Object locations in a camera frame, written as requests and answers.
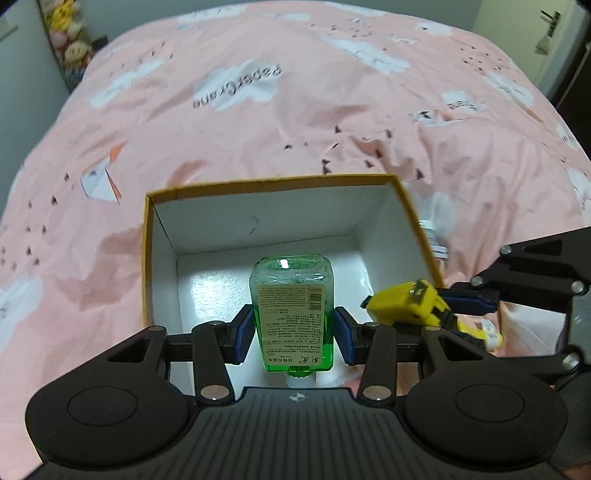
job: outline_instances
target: hand sanitizer bottle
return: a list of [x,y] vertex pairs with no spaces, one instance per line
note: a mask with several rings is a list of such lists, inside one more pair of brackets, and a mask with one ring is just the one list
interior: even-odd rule
[[308,377],[333,366],[334,279],[322,255],[265,257],[250,277],[256,332],[269,372]]

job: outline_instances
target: bed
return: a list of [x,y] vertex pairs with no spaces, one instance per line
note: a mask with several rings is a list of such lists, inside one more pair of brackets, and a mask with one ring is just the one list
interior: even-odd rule
[[[152,22],[100,51],[0,224],[0,477],[39,463],[29,398],[142,328],[146,193],[346,173],[404,181],[448,249],[449,284],[502,245],[591,225],[579,143],[512,60],[469,32],[282,1]],[[503,308],[500,354],[553,351],[562,316]]]

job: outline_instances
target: barcode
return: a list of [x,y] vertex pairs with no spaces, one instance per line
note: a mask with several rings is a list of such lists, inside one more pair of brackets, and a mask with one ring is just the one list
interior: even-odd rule
[[322,310],[322,288],[308,288],[308,310]]

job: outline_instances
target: cardboard box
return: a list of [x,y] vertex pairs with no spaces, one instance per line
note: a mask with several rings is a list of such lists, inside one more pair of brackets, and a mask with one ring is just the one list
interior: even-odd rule
[[[335,306],[360,323],[359,304],[391,285],[441,277],[410,201],[395,176],[342,175],[202,184],[150,193],[145,206],[144,322],[169,335],[198,323],[230,321],[251,303],[252,267],[269,255],[321,254],[332,263]],[[284,387],[266,372],[255,335],[246,361],[228,365],[244,386]],[[351,377],[335,345],[335,366],[319,385]],[[193,394],[190,364],[171,382]]]

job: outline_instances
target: ribbed black surface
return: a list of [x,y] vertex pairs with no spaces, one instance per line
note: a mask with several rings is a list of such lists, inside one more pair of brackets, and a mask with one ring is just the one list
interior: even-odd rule
[[549,465],[472,472],[421,450],[389,410],[359,405],[349,390],[249,388],[230,407],[202,411],[187,435],[140,465],[83,472],[46,465],[31,480],[557,480]]

